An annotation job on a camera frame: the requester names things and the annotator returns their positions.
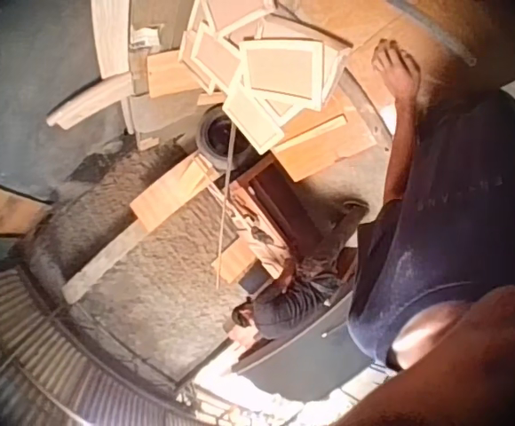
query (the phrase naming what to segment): tire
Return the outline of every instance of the tire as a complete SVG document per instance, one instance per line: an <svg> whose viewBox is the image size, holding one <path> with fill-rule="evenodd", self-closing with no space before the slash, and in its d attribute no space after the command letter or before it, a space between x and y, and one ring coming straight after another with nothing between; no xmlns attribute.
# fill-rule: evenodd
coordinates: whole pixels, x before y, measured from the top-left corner
<svg viewBox="0 0 515 426"><path fill-rule="evenodd" d="M222 106L213 106L202 116L196 131L196 145L217 170L226 170L231 121ZM255 153L250 142L238 130L234 145L232 170L240 168Z"/></svg>

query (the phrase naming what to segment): corrugated metal sheet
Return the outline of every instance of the corrugated metal sheet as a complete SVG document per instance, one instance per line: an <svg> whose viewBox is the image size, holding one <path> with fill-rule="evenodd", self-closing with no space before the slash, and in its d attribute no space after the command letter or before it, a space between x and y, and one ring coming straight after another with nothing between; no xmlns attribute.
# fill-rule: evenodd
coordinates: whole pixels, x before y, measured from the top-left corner
<svg viewBox="0 0 515 426"><path fill-rule="evenodd" d="M0 415L31 426L203 424L83 351L41 312L19 269L0 273Z"/></svg>

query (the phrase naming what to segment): dark t-shirt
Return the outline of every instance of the dark t-shirt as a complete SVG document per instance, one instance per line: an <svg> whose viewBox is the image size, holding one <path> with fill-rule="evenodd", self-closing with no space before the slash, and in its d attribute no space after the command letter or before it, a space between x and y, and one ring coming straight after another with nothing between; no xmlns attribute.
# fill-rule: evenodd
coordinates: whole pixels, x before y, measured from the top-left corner
<svg viewBox="0 0 515 426"><path fill-rule="evenodd" d="M291 335L305 319L323 306L326 299L327 296L314 284L298 278L285 293L273 284L253 302L256 328L266 339Z"/></svg>
<svg viewBox="0 0 515 426"><path fill-rule="evenodd" d="M403 201L359 228L359 253L349 329L382 363L424 309L515 285L515 100L432 112Z"/></svg>

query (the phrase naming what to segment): bare foot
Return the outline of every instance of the bare foot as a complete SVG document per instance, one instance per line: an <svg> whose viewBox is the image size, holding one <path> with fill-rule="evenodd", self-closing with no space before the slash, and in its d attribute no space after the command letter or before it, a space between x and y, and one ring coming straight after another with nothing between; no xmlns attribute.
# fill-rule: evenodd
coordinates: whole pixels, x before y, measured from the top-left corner
<svg viewBox="0 0 515 426"><path fill-rule="evenodd" d="M372 66L382 76L396 103L415 103L421 74L413 57L395 41L380 40L374 49Z"/></svg>

